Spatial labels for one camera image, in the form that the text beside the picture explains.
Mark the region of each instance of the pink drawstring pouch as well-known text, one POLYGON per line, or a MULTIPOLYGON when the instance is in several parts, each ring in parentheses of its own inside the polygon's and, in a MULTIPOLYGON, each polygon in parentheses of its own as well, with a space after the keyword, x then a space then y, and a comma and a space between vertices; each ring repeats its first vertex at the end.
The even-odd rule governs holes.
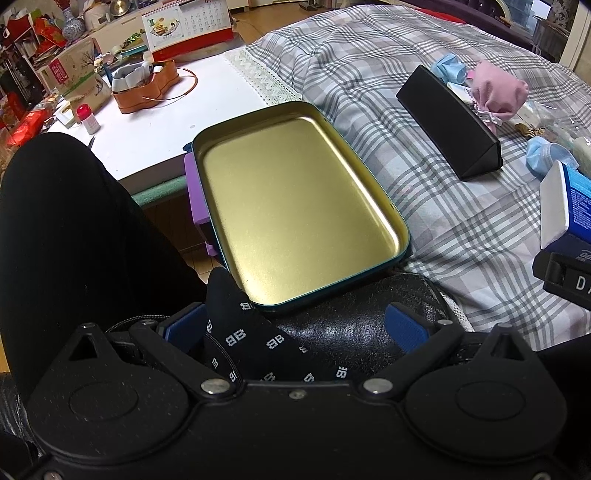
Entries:
MULTIPOLYGON (((525 103, 529 91, 527 83, 489 61, 482 60, 476 65, 472 96, 481 111, 507 121, 525 103)), ((494 133, 494 124, 490 122, 487 125, 494 133)))

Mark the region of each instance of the blue and white porcelain vase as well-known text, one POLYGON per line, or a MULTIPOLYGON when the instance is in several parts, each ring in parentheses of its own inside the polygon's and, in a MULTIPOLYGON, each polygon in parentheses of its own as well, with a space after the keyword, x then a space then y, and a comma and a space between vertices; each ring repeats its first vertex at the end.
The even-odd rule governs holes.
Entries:
POLYGON ((64 10, 64 28, 61 29, 61 34, 67 41, 72 41, 80 38, 85 30, 84 22, 80 18, 75 18, 69 8, 64 10))

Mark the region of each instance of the gray plaid blanket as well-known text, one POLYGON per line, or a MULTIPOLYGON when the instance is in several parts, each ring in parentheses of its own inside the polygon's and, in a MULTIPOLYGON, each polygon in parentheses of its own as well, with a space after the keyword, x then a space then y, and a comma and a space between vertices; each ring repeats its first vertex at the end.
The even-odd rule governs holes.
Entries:
POLYGON ((498 129, 505 165, 464 183, 396 99, 419 64, 452 52, 469 69, 491 61, 525 80, 530 99, 591 127, 591 89, 577 76, 471 25, 407 7, 315 15, 246 52, 315 104, 359 154, 408 222, 413 254, 402 267, 452 294, 475 330, 511 322, 534 349, 589 331, 591 314, 546 293, 531 272, 540 182, 525 166, 526 140, 498 129))

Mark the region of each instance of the white table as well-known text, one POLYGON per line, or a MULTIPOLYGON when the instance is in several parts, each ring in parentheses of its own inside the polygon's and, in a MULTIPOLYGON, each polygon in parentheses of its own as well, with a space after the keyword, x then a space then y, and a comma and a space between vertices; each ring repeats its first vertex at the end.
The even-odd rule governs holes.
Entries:
MULTIPOLYGON (((131 194, 184 175, 183 146, 200 131, 266 106, 223 55, 179 66, 199 79, 187 96, 127 115, 110 98, 95 114, 101 128, 92 151, 131 194)), ((179 75, 189 74, 180 70, 179 75)), ((192 81, 182 79, 166 96, 182 94, 192 81)), ((91 138, 83 125, 67 129, 56 122, 50 131, 67 133, 87 145, 91 138)))

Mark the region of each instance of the metal rivet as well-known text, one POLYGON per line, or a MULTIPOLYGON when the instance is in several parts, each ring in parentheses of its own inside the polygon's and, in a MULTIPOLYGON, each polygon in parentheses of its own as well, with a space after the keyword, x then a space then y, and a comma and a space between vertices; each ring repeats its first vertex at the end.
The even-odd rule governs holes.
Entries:
POLYGON ((61 475, 57 472, 45 472, 43 480, 61 480, 61 475))
POLYGON ((306 395, 307 395, 306 391, 305 390, 302 390, 301 388, 298 388, 297 390, 292 390, 290 392, 290 398, 292 400, 301 400, 306 395))
POLYGON ((394 385, 385 378, 370 378, 363 382, 363 387, 373 394, 386 393, 393 389, 394 385))
POLYGON ((230 390, 230 383, 223 378, 210 378, 201 384, 201 388, 210 395, 219 395, 230 390))

